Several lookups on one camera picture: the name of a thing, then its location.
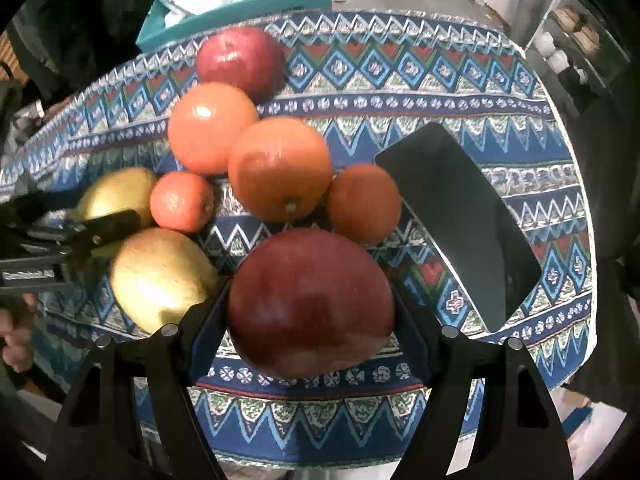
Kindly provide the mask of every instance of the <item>table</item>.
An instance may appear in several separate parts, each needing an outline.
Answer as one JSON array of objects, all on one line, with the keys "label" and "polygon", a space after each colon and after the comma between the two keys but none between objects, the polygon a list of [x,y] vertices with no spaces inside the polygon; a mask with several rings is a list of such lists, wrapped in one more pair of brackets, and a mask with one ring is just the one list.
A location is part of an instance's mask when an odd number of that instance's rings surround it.
[{"label": "table", "polygon": [[[462,144],[503,197],[543,269],[507,325],[486,332],[408,210],[396,232],[369,251],[383,266],[419,264],[443,323],[496,343],[521,337],[546,384],[561,384],[595,345],[593,237],[572,149],[519,47],[474,22],[420,12],[301,12],[252,23],[274,35],[287,54],[287,84],[258,107],[260,115],[305,118],[323,134],[337,169],[371,162],[427,121],[443,124]],[[180,95],[196,84],[194,56],[205,36],[140,56],[80,94],[2,170],[2,199],[23,171],[43,188],[66,189],[127,166],[181,169],[168,147],[166,122]],[[249,216],[224,178],[217,185],[216,219],[198,236],[216,267],[234,270],[259,240],[283,226]],[[322,214],[300,225],[313,223],[329,227]],[[106,276],[95,290],[46,293],[40,300],[35,361],[63,387],[98,335],[145,336],[114,302]],[[475,381],[462,438],[476,428],[482,390],[482,381]],[[292,467],[397,459],[429,392],[411,375],[394,337],[350,370],[289,381],[249,367],[227,337],[190,394],[219,458]],[[152,438],[142,379],[136,379],[136,400]]]}]

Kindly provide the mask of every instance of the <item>yellow fruit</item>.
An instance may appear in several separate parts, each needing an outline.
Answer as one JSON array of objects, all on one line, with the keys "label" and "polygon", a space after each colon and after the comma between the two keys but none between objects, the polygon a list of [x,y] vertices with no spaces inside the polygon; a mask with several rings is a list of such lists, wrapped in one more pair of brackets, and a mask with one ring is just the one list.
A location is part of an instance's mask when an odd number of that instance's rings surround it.
[{"label": "yellow fruit", "polygon": [[110,280],[127,315],[153,333],[166,323],[180,322],[191,305],[203,302],[218,274],[185,235],[153,228],[124,241],[111,264]]},{"label": "yellow fruit", "polygon": [[90,220],[133,209],[140,215],[142,227],[149,227],[153,224],[149,199],[156,180],[147,168],[127,168],[106,174],[84,192],[76,207],[76,219]]}]

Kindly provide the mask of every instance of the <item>apple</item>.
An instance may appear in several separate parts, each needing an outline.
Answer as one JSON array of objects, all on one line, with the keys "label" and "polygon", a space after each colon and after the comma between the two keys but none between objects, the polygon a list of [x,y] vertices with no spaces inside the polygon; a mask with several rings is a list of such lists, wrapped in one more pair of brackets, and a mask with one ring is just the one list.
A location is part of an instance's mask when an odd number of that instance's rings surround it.
[{"label": "apple", "polygon": [[260,104],[278,92],[284,64],[284,51],[269,34],[255,27],[232,27],[202,44],[196,73],[201,83],[228,83]]},{"label": "apple", "polygon": [[227,320],[243,359],[272,377],[304,378],[373,357],[393,330],[394,300],[360,245],[297,228],[263,241],[241,264]]}]

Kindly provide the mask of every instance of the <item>human hand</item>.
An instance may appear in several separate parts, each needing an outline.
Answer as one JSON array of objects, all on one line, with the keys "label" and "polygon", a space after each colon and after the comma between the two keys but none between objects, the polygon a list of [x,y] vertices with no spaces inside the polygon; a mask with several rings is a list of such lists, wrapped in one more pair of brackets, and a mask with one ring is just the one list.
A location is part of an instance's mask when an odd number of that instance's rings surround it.
[{"label": "human hand", "polygon": [[22,301],[26,308],[19,313],[0,308],[0,337],[4,337],[6,343],[2,348],[2,360],[18,373],[26,372],[33,365],[31,327],[38,297],[23,294]]}]

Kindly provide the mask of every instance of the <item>blue tablecloth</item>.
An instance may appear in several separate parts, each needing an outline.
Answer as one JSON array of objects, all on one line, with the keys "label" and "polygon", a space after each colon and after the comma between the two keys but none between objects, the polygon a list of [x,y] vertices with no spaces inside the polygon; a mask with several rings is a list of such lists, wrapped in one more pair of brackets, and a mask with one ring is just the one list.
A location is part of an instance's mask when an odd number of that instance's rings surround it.
[{"label": "blue tablecloth", "polygon": [[[258,107],[261,116],[305,118],[326,139],[337,170],[371,162],[429,121],[443,124],[462,144],[503,197],[543,268],[540,283],[507,325],[495,334],[485,331],[408,210],[394,234],[370,253],[383,266],[419,264],[442,322],[493,342],[521,337],[549,387],[575,372],[595,342],[588,206],[559,117],[519,49],[473,22],[417,12],[301,12],[254,24],[287,54],[287,85]],[[175,102],[196,84],[194,56],[205,37],[140,56],[88,88],[2,170],[0,196],[8,197],[25,170],[43,188],[66,189],[127,166],[180,169],[166,122]],[[249,216],[228,181],[217,185],[223,199],[199,239],[218,268],[233,270],[259,240],[284,226]],[[322,212],[300,222],[313,223],[330,227]],[[64,387],[92,338],[145,336],[114,301],[106,276],[95,290],[42,294],[40,300],[36,363]],[[463,437],[476,428],[482,390],[482,381],[475,381]],[[220,458],[282,466],[397,459],[429,395],[395,338],[357,367],[289,381],[248,366],[226,338],[209,374],[190,393]],[[136,380],[136,399],[145,431],[153,435],[144,380]]]}]

